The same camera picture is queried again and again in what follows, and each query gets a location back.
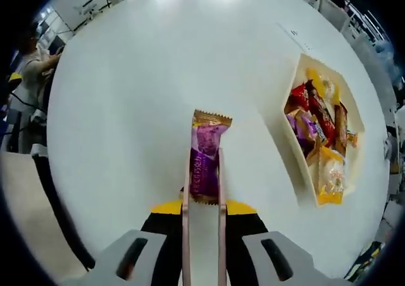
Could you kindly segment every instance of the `purple snack wrapper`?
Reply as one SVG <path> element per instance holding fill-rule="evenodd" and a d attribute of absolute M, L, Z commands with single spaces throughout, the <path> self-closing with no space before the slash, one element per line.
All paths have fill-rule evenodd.
<path fill-rule="evenodd" d="M 196 110 L 191 131 L 190 194 L 197 202 L 218 203 L 218 150 L 232 119 Z"/>
<path fill-rule="evenodd" d="M 297 122 L 296 119 L 293 116 L 286 115 L 287 119 L 289 120 L 290 126 L 293 129 L 294 133 L 297 130 Z"/>
<path fill-rule="evenodd" d="M 312 139 L 316 139 L 316 136 L 318 135 L 318 132 L 316 131 L 316 125 L 313 121 L 311 121 L 308 117 L 306 116 L 301 116 L 301 119 L 306 127 L 306 129 L 302 129 L 299 125 L 297 125 L 297 133 L 299 138 L 304 138 L 307 135 L 305 133 L 308 133 L 308 135 Z"/>

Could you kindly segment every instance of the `snack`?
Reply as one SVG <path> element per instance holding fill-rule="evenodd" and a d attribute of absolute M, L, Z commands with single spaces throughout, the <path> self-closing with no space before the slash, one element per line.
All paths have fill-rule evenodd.
<path fill-rule="evenodd" d="M 340 106 L 335 106 L 335 130 L 335 149 L 345 157 L 347 147 L 347 110 L 342 103 L 340 103 Z"/>
<path fill-rule="evenodd" d="M 313 156 L 317 154 L 315 147 L 318 138 L 318 132 L 315 122 L 312 121 L 312 116 L 302 109 L 296 109 L 287 114 L 287 119 L 297 137 L 307 163 L 309 165 L 312 164 Z"/>
<path fill-rule="evenodd" d="M 291 90 L 288 102 L 293 106 L 298 106 L 305 111 L 309 111 L 308 91 L 306 90 L 305 84 L 299 85 Z"/>
<path fill-rule="evenodd" d="M 316 118 L 315 115 L 312 116 L 312 121 L 314 122 L 316 133 L 318 134 L 321 145 L 323 145 L 323 146 L 326 145 L 327 142 L 328 142 L 327 137 L 323 133 L 323 130 L 322 130 L 322 128 L 321 128 L 321 126 L 319 124 L 319 121 L 318 121 L 318 119 Z"/>
<path fill-rule="evenodd" d="M 306 70 L 308 80 L 312 80 L 313 87 L 318 91 L 320 97 L 327 100 L 334 106 L 340 103 L 340 88 L 328 78 L 322 78 L 319 73 L 312 68 Z"/>
<path fill-rule="evenodd" d="M 308 80 L 312 80 L 315 85 L 319 85 L 322 81 L 321 75 L 314 68 L 307 68 L 305 74 Z"/>
<path fill-rule="evenodd" d="M 315 188 L 318 204 L 342 204 L 345 186 L 343 156 L 322 146 L 320 149 L 319 181 L 318 187 Z"/>
<path fill-rule="evenodd" d="M 353 134 L 350 131 L 347 131 L 347 141 L 350 142 L 350 145 L 352 145 L 354 148 L 357 148 L 357 138 L 357 133 Z"/>
<path fill-rule="evenodd" d="M 306 87 L 309 96 L 309 109 L 311 110 L 312 114 L 317 117 L 323 133 L 327 138 L 327 143 L 325 145 L 330 147 L 335 140 L 335 125 L 333 124 L 325 102 L 320 97 L 317 90 L 313 87 L 312 81 L 309 80 L 306 83 Z"/>
<path fill-rule="evenodd" d="M 190 195 L 197 202 L 218 204 L 220 137 L 232 123 L 221 115 L 195 110 L 191 131 Z"/>

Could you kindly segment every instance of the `round white table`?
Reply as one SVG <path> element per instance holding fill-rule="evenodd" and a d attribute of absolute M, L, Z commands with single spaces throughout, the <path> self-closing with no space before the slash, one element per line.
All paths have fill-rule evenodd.
<path fill-rule="evenodd" d="M 306 199 L 282 145 L 280 108 L 302 49 L 280 26 L 310 40 L 312 55 L 345 77 L 357 102 L 363 160 L 341 206 L 318 209 Z M 51 92 L 48 151 L 89 252 L 97 257 L 140 229 L 153 206 L 177 199 L 196 108 L 234 118 L 221 140 L 227 198 L 255 207 L 315 268 L 343 277 L 382 217 L 387 133 L 356 54 L 302 0 L 126 0 L 68 43 Z M 193 285 L 215 285 L 217 208 L 193 204 L 190 212 Z"/>

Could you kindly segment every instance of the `person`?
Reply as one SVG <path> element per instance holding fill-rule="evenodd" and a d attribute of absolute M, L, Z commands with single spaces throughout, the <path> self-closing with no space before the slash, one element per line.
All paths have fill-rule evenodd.
<path fill-rule="evenodd" d="M 51 85 L 50 79 L 58 65 L 60 50 L 55 55 L 37 44 L 37 25 L 31 25 L 20 36 L 18 50 L 22 54 L 19 73 L 22 76 L 22 87 L 25 89 L 25 102 L 40 108 L 43 107 L 44 91 Z"/>

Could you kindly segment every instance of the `floor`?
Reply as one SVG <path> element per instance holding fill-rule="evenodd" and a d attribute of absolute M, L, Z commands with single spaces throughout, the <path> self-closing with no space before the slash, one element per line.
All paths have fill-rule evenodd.
<path fill-rule="evenodd" d="M 4 195 L 25 242 L 43 269 L 60 282 L 86 271 L 70 250 L 29 154 L 2 152 Z"/>

